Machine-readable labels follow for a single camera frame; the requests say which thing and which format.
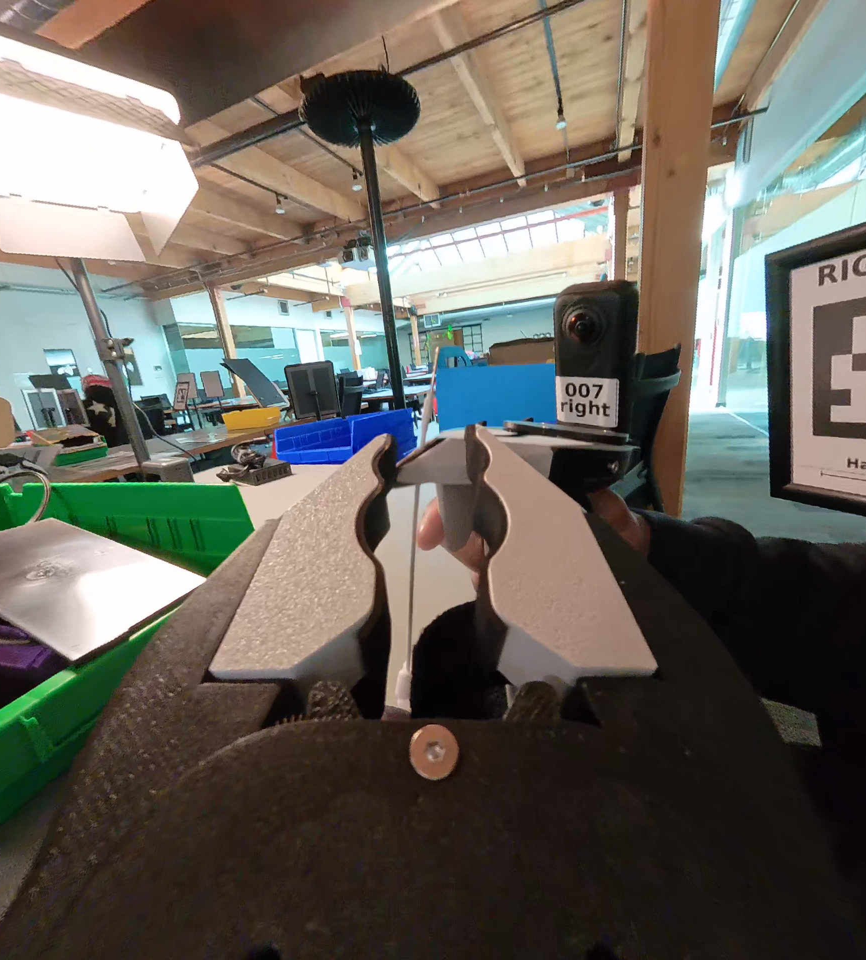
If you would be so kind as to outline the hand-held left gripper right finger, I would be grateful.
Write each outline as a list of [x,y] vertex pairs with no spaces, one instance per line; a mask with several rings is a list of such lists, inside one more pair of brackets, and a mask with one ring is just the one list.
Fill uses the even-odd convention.
[[483,541],[474,614],[478,666],[516,687],[658,670],[582,508],[484,426],[464,434]]

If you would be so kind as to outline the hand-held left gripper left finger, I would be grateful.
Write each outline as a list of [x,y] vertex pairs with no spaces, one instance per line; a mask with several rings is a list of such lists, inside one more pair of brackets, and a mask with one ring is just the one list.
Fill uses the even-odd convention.
[[368,441],[274,526],[208,667],[224,682],[274,681],[303,696],[342,685],[384,712],[391,622],[376,549],[390,529],[396,440]]

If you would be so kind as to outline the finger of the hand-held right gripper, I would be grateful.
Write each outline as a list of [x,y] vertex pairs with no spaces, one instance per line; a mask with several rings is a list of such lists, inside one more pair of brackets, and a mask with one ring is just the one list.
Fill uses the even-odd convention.
[[395,486],[437,489],[447,551],[460,551],[474,534],[475,487],[467,469],[466,433],[447,430],[396,465]]
[[549,479],[557,446],[552,438],[520,435],[509,431],[489,431],[489,435],[517,455],[543,479]]

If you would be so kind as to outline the white plastic stick tool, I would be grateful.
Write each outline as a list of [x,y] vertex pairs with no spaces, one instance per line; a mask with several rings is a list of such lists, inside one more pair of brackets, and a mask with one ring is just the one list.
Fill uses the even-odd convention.
[[[432,362],[431,369],[431,380],[429,384],[429,390],[427,391],[425,400],[423,402],[421,417],[419,423],[419,441],[418,445],[422,448],[427,443],[427,432],[429,425],[432,421],[433,416],[433,406],[435,400],[435,391],[436,391],[436,379],[437,373],[439,370],[439,354],[441,348],[438,346],[435,349],[434,358]],[[406,625],[406,654],[403,661],[403,665],[397,673],[395,685],[394,685],[394,705],[395,707],[406,714],[410,709],[410,693],[411,693],[411,684],[412,684],[412,663],[414,655],[414,619],[415,619],[415,583],[416,583],[416,558],[418,547],[416,544],[416,531],[419,523],[419,508],[420,508],[420,494],[422,492],[422,485],[413,486],[414,498],[413,498],[413,512],[412,512],[412,529],[411,529],[411,539],[410,539],[410,566],[409,566],[409,577],[408,577],[408,592],[407,592],[407,625]]]

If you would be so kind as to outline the green plastic bin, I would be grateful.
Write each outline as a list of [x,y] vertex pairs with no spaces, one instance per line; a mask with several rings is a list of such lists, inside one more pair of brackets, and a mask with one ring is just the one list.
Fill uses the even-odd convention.
[[[230,485],[59,483],[47,519],[210,575],[255,530]],[[0,826],[61,774],[85,745],[113,692],[166,616],[84,666],[55,672],[0,708]]]

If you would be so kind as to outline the person's right forearm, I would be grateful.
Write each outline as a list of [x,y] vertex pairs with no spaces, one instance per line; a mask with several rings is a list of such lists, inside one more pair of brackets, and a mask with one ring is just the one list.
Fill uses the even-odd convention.
[[628,543],[705,620],[760,697],[866,733],[866,542],[620,515]]

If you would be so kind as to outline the person's right hand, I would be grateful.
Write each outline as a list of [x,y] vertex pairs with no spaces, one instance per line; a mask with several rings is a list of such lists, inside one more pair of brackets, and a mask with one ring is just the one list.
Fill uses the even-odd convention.
[[[650,530],[646,520],[632,511],[625,501],[612,490],[604,488],[587,497],[587,514],[596,517],[639,554],[646,556],[650,544]],[[415,533],[415,545],[421,551],[431,551],[446,545],[447,532],[438,498],[432,499],[419,519]],[[471,582],[478,588],[480,573],[484,568],[487,546],[480,534],[471,532],[462,547],[446,547],[447,552],[470,571]]]

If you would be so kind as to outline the blue plastic tote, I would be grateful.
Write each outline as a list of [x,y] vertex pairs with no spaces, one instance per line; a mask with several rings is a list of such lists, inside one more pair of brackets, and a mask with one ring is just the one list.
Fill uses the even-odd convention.
[[437,353],[434,393],[441,433],[556,418],[552,363],[475,365],[460,347],[444,346]]

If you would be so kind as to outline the cardboard box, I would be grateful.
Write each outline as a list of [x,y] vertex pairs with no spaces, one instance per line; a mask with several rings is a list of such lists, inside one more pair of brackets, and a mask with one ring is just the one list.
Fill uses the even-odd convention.
[[487,365],[491,367],[552,364],[555,341],[553,337],[539,337],[494,342],[487,354]]

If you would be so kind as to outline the tilted black board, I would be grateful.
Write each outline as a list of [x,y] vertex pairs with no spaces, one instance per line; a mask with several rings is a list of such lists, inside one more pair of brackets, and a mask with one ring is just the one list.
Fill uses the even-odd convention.
[[250,359],[227,358],[222,365],[236,378],[242,380],[253,399],[260,407],[286,408],[290,401],[280,386],[272,381]]

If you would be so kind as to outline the black flat sheet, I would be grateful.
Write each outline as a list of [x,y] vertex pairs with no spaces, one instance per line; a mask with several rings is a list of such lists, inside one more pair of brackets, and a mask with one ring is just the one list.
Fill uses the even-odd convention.
[[0,618],[72,665],[129,639],[203,582],[57,519],[0,532]]

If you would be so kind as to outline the black framed marker sign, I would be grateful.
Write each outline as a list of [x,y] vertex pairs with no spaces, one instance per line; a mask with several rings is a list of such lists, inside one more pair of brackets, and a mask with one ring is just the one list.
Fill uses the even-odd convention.
[[866,518],[866,222],[764,259],[770,493]]

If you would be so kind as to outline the black board on easel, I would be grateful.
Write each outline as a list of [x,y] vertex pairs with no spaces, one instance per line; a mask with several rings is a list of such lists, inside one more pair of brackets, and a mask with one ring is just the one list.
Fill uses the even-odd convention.
[[217,115],[451,2],[0,2],[0,251],[193,264],[191,205],[304,243],[279,214],[195,200],[196,174],[259,151]]

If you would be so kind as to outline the slim wooden post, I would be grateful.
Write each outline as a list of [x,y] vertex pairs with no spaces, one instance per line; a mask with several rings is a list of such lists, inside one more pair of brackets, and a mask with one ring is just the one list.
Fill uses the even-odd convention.
[[628,227],[630,211],[630,189],[619,188],[612,192],[611,210],[611,259],[610,276],[615,281],[627,279],[628,268]]

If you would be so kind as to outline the wooden support post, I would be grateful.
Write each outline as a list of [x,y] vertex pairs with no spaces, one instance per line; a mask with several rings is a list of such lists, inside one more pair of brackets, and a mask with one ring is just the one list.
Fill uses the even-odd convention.
[[650,1],[644,78],[639,348],[680,345],[679,385],[654,445],[667,513],[682,510],[702,224],[715,91],[718,1]]

